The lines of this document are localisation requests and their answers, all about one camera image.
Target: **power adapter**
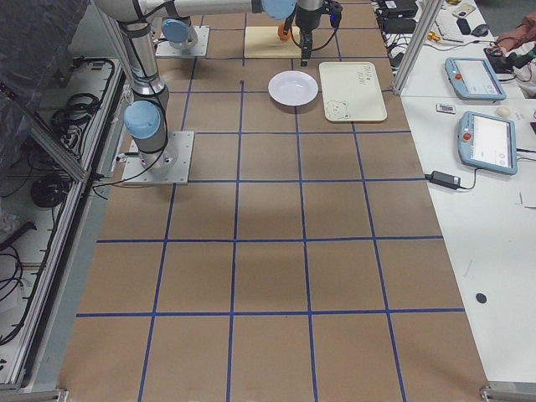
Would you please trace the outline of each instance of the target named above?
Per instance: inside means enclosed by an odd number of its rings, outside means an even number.
[[[435,170],[430,174],[426,174],[425,178],[430,183],[437,184],[438,186],[452,188],[453,190],[461,188],[460,178],[457,176],[452,176],[451,174],[437,172]]]
[[[418,10],[415,0],[378,0],[378,12],[383,18],[413,18]]]
[[[402,63],[402,58],[404,57],[404,53],[398,53],[396,56],[394,56],[392,59],[390,59],[391,67],[394,69],[398,69],[400,67],[400,63]]]

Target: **table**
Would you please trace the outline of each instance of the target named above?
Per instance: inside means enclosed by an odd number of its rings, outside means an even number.
[[[453,97],[430,101],[426,97],[404,96],[402,101],[424,172],[453,174],[461,178],[464,187],[470,187],[473,169],[462,165],[457,156],[457,124],[465,111],[493,115],[497,106],[469,105]],[[437,113],[436,102],[454,105],[457,113]],[[502,105],[512,111],[509,118],[516,123],[518,147],[536,149],[536,134],[529,125],[534,121],[536,100],[507,98]],[[536,194],[535,177],[536,163],[520,162],[515,176],[479,171],[472,191],[429,184],[490,381],[536,382],[536,211],[525,208],[520,201],[520,194],[526,198]],[[479,292],[487,296],[486,304],[476,300]]]

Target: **pink bag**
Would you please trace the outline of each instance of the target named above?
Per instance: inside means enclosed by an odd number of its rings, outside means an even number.
[[[536,39],[536,11],[523,18],[521,25],[513,31],[502,33],[497,38],[497,44],[506,51],[516,49],[522,44]]]

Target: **orange object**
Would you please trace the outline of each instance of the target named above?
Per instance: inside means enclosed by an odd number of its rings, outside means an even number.
[[[277,36],[279,36],[279,39],[281,40],[288,40],[291,38],[291,35],[292,35],[292,27],[288,30],[286,34],[283,32],[284,27],[285,27],[285,23],[282,23],[279,26],[279,28],[277,29]]]
[[[437,36],[437,34],[434,31],[430,31],[428,33],[428,40],[433,40],[434,42],[439,42],[441,38]]]

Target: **small white object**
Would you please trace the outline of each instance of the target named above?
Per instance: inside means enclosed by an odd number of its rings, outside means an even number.
[[[519,192],[519,205],[528,209],[536,209],[536,191],[527,186],[523,191]]]
[[[456,114],[456,108],[453,105],[446,105],[444,103],[435,104],[435,110],[440,113],[449,113],[451,115]]]
[[[508,109],[506,106],[499,106],[495,113],[497,114],[497,116],[503,117],[505,119],[511,114],[510,109]]]
[[[268,83],[270,96],[287,106],[301,106],[309,103],[318,94],[318,84],[309,74],[301,71],[283,71]]]

